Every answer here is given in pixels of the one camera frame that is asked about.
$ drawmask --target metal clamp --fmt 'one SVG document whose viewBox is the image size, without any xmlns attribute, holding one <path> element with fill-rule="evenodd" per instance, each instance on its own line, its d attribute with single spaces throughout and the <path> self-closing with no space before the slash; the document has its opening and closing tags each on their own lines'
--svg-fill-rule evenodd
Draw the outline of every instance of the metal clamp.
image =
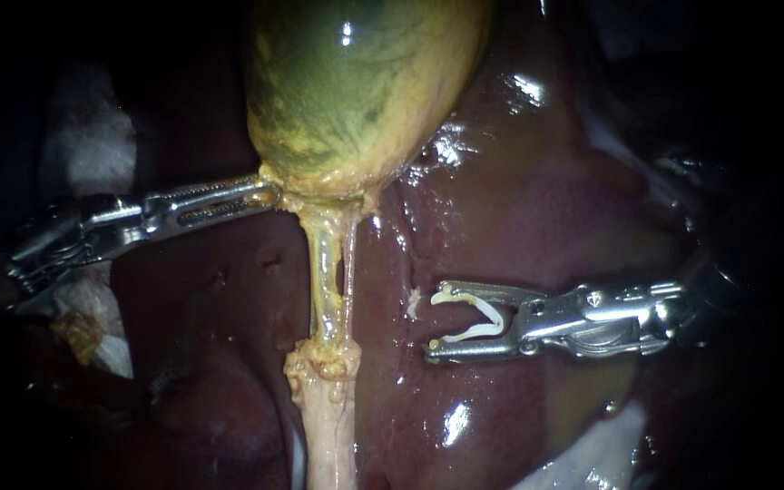
<svg viewBox="0 0 784 490">
<path fill-rule="evenodd" d="M 274 209 L 279 189 L 258 175 L 145 195 L 59 200 L 0 245 L 0 271 L 24 299 L 68 270 L 115 259 L 140 245 Z"/>
</svg>

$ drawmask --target dark background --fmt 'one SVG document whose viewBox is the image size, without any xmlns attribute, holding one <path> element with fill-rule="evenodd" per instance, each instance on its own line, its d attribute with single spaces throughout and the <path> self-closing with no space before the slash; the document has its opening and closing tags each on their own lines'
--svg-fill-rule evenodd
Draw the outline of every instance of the dark background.
<svg viewBox="0 0 784 490">
<path fill-rule="evenodd" d="M 784 181 L 784 119 L 774 112 L 783 104 L 784 45 L 775 12 L 697 0 L 549 6 L 563 17 L 562 28 L 578 36 L 574 53 L 595 50 L 606 58 L 603 86 L 639 114 L 642 126 L 657 132 L 655 138 L 684 142 L 744 181 L 765 176 Z M 147 106 L 138 99 L 153 94 L 130 92 L 127 85 L 154 76 L 165 83 L 154 67 L 194 57 L 203 40 L 234 33 L 237 9 L 213 1 L 165 7 L 0 5 L 0 237 L 43 204 L 35 168 L 46 99 L 60 63 L 107 63 L 130 112 Z M 131 115 L 141 152 L 152 147 L 142 121 L 164 114 Z M 141 160 L 139 155 L 139 189 L 170 183 L 142 168 Z M 784 223 L 784 193 L 777 193 L 777 211 L 765 220 Z M 784 233 L 781 226 L 773 230 Z M 746 380 L 746 396 L 717 402 L 715 417 L 692 436 L 688 455 L 658 487 L 784 486 L 784 274 L 774 286 L 761 326 L 740 327 L 745 337 L 740 350 L 749 351 L 749 362 L 763 362 Z M 0 318 L 0 481 L 74 488 L 72 477 L 83 471 L 75 448 L 51 441 L 85 430 L 76 428 L 87 424 L 85 416 L 16 404 L 10 397 L 23 369 L 20 346 L 37 335 L 33 332 Z M 137 397 L 126 396 L 122 407 L 134 408 Z M 116 423 L 119 416 L 114 411 L 100 417 Z"/>
</svg>

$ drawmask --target open forceps jaw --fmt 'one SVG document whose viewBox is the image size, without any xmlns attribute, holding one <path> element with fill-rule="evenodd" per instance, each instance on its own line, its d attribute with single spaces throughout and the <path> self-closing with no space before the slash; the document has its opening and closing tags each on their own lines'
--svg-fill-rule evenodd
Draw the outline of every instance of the open forceps jaw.
<svg viewBox="0 0 784 490">
<path fill-rule="evenodd" d="M 683 310 L 681 294 L 676 282 L 617 289 L 581 285 L 548 296 L 531 289 L 445 280 L 438 284 L 433 305 L 466 302 L 491 323 L 433 338 L 423 345 L 423 354 L 432 364 L 525 358 L 544 348 L 566 350 L 578 358 L 654 354 L 671 343 Z M 515 309 L 512 320 L 505 322 L 493 304 Z"/>
</svg>

